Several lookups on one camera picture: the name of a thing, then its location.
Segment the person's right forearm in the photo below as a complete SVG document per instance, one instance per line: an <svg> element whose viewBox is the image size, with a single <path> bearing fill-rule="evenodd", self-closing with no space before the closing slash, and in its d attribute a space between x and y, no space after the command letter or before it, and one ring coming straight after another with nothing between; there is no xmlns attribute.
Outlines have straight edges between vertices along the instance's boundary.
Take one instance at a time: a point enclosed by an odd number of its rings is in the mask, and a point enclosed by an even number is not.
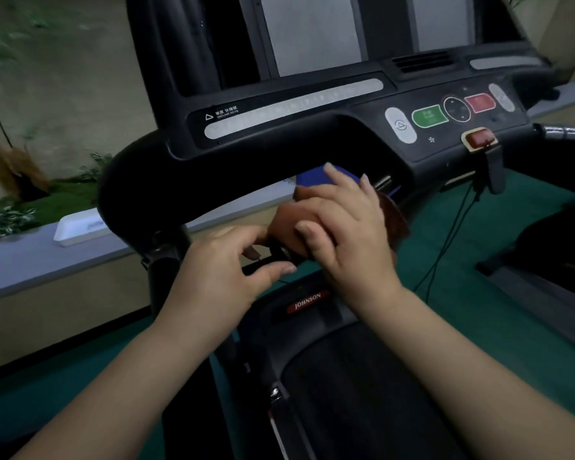
<svg viewBox="0 0 575 460"><path fill-rule="evenodd" d="M357 314L433 396L480 460L575 460L575 415L400 287Z"/></svg>

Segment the black treadmill with button console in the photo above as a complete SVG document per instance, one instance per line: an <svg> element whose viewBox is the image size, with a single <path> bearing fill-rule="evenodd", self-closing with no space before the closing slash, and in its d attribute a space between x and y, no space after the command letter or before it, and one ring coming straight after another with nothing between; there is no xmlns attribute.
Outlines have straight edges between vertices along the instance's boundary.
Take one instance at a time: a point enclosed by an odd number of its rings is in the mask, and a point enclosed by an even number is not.
<svg viewBox="0 0 575 460"><path fill-rule="evenodd" d="M411 221L503 155L557 84L506 0L126 0L157 130L99 183L108 228L147 270L153 317L191 245L186 223L327 161L395 193ZM399 360L321 272L258 299L215 351L255 460L470 460Z"/></svg>

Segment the red safety key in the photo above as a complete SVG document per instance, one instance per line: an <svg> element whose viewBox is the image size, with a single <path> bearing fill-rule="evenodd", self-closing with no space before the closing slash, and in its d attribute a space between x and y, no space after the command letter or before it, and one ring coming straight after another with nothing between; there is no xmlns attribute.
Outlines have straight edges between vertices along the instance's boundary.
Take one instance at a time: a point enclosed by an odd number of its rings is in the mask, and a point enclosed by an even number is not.
<svg viewBox="0 0 575 460"><path fill-rule="evenodd" d="M473 161L473 187L478 195L488 190L500 195L506 188L503 148L494 133L485 127L462 134L461 140Z"/></svg>

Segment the white sign plate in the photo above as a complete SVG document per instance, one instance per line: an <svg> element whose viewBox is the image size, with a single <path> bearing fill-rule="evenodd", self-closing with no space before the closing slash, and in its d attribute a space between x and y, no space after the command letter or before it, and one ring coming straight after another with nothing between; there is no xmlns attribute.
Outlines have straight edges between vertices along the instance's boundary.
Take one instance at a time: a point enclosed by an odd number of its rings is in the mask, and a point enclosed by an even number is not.
<svg viewBox="0 0 575 460"><path fill-rule="evenodd" d="M98 209L92 208L61 218L57 223L53 240L62 247L70 247L110 234L111 231Z"/></svg>

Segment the blue cloth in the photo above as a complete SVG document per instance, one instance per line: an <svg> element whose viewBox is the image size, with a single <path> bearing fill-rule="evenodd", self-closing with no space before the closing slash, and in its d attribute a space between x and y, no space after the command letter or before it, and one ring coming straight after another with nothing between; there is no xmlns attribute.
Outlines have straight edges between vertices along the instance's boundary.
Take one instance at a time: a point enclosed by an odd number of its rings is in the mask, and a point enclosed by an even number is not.
<svg viewBox="0 0 575 460"><path fill-rule="evenodd" d="M355 181L355 183L359 183L360 177L353 175L352 173L348 172L342 167L335 166L336 169L345 174L346 176L350 177ZM334 182L327 176L324 172L323 167L316 167L311 170L307 170L306 172L300 173L296 175L296 186L299 187L311 187L317 185L333 185Z"/></svg>

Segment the person's left forearm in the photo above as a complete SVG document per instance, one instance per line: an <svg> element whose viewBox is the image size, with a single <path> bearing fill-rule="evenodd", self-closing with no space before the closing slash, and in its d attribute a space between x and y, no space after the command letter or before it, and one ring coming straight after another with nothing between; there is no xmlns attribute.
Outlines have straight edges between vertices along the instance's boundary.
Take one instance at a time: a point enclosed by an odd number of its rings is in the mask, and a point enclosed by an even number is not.
<svg viewBox="0 0 575 460"><path fill-rule="evenodd" d="M10 460L135 460L163 410L234 327L156 320Z"/></svg>

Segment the person's left hand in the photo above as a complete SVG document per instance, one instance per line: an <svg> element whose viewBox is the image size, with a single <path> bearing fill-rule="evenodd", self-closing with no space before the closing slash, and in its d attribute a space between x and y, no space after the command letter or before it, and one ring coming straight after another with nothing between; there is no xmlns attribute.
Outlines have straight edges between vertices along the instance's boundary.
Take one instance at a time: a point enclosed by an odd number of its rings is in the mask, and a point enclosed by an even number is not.
<svg viewBox="0 0 575 460"><path fill-rule="evenodd" d="M188 249L154 327L186 353L207 356L260 294L242 292L240 258L266 237L260 225L230 226Z"/></svg>

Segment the variegated green leafy plant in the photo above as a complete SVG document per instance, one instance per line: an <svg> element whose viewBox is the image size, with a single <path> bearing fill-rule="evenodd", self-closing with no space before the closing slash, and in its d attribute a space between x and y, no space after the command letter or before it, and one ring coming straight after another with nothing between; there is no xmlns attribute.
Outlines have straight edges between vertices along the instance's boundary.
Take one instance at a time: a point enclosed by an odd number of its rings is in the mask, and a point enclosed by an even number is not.
<svg viewBox="0 0 575 460"><path fill-rule="evenodd" d="M0 202L0 238L38 227L36 208L25 202Z"/></svg>

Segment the brown cloth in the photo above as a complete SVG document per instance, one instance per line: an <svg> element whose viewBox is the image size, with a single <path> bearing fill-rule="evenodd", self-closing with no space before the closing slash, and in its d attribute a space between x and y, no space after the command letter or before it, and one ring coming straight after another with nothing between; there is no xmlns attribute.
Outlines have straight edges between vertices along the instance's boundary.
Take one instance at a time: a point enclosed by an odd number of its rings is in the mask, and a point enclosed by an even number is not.
<svg viewBox="0 0 575 460"><path fill-rule="evenodd" d="M296 224L300 221L321 223L315 213L299 204L301 200L312 198L314 195L314 186L297 186L293 194L293 201L278 206L267 229L268 246L272 255L284 255L286 258L294 259L297 262L314 259L312 252L296 229ZM376 191L376 195L384 214L388 243L392 248L395 248L409 236L408 224L399 207L391 198L379 191Z"/></svg>

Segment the small green fern plant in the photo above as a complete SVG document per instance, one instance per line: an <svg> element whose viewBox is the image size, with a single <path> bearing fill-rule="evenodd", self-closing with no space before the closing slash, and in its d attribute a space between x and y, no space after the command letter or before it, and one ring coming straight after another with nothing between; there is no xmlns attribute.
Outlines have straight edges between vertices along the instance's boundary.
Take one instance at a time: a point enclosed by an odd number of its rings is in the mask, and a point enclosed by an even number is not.
<svg viewBox="0 0 575 460"><path fill-rule="evenodd" d="M92 163L82 165L75 180L82 183L97 183L108 164L113 160L113 155L110 153L90 153L89 156Z"/></svg>

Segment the grey planter ledge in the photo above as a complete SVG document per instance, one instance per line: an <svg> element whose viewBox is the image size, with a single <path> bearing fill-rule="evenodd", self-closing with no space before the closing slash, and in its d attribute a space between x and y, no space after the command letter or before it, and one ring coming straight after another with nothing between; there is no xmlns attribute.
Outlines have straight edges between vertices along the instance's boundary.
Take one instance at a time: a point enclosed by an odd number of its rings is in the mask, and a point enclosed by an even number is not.
<svg viewBox="0 0 575 460"><path fill-rule="evenodd" d="M295 185L280 181L209 211L186 227L190 233L275 207ZM0 238L0 299L134 253L111 233L62 247L54 242L57 223Z"/></svg>

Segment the black treadmill with silver grip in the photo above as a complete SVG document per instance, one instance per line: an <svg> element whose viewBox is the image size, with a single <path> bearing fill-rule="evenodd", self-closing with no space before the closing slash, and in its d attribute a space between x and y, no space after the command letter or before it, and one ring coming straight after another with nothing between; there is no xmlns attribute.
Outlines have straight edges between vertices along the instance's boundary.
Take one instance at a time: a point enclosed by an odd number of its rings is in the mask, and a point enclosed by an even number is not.
<svg viewBox="0 0 575 460"><path fill-rule="evenodd" d="M534 141L509 156L509 169L575 193L575 127L534 129ZM575 201L527 226L476 270L575 344Z"/></svg>

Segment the person's right hand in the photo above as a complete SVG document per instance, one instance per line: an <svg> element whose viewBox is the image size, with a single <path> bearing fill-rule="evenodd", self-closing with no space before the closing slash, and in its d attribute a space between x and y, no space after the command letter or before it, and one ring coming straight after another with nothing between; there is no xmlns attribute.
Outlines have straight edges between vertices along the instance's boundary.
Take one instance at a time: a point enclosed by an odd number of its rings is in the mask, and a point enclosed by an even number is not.
<svg viewBox="0 0 575 460"><path fill-rule="evenodd" d="M362 205L341 206L327 198L331 185L314 186L315 195L299 204L320 221L338 223L338 270L322 268L343 300L364 317L391 305L404 288L395 271L376 191L366 175L360 177L359 184L365 193Z"/></svg>

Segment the brown dried grass tuft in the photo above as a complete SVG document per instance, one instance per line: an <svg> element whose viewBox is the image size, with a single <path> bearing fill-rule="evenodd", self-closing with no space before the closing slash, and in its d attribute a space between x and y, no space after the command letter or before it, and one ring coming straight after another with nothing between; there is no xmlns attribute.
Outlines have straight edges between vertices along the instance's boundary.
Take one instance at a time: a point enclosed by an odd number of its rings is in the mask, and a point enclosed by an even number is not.
<svg viewBox="0 0 575 460"><path fill-rule="evenodd" d="M31 202L48 197L51 183L28 153L0 143L0 187L18 202Z"/></svg>

